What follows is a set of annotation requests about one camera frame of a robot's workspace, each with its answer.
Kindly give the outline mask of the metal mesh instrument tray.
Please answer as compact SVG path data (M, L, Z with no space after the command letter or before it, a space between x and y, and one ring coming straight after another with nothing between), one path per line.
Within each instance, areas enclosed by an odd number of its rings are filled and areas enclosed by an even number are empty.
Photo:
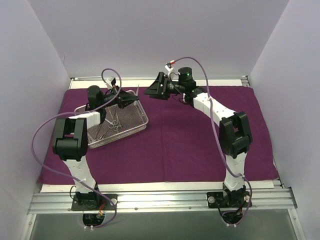
M112 92L103 93L99 87L87 89L88 103L75 109L77 118L89 116L89 111L108 102L114 97ZM113 102L99 109L104 117L100 124L89 119L87 124L88 147L101 147L122 138L133 135L147 127L149 119L142 107L138 94L132 90L121 90Z

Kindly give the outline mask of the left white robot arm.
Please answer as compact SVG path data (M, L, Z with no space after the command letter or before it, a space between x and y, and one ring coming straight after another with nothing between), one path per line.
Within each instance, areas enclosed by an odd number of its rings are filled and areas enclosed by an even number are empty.
M97 85L92 85L87 89L87 99L86 113L56 120L52 151L69 169L75 182L77 203L95 210L103 197L98 193L97 182L86 160L88 129L102 125L106 118L106 107L117 105L123 109L138 101L139 97L116 85L112 85L107 93L103 93Z

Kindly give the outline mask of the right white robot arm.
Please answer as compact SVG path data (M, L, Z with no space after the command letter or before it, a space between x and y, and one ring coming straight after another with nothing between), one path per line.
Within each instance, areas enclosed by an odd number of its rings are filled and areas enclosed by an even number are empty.
M208 87L198 86L190 67L175 70L167 65L165 69L167 72L159 72L144 94L158 100L180 95L184 104L210 118L226 168L223 184L227 190L222 193L222 200L232 207L240 201L238 191L245 188L245 159L253 142L248 116L218 102L210 95Z

